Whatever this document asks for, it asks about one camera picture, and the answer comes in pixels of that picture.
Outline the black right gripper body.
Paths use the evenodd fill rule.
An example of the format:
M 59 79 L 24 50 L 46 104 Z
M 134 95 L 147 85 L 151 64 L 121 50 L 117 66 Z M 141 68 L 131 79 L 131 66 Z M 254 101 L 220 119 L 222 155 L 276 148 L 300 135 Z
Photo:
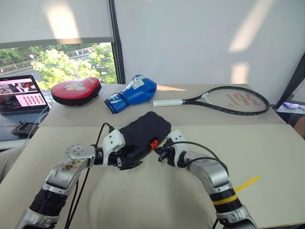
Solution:
M 175 166 L 174 163 L 174 157 L 175 157 L 175 149 L 173 146 L 169 146 L 169 144 L 173 143 L 172 140 L 167 140 L 162 147 L 168 148 L 168 153 L 167 153 L 167 164 L 171 166 Z

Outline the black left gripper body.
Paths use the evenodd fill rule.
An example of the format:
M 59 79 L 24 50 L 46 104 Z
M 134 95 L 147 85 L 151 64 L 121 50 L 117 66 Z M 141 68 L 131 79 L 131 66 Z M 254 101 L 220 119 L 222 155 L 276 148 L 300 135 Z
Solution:
M 119 150 L 118 152 L 111 152 L 108 156 L 107 165 L 117 168 L 127 168 L 127 164 L 124 161 L 124 152 Z

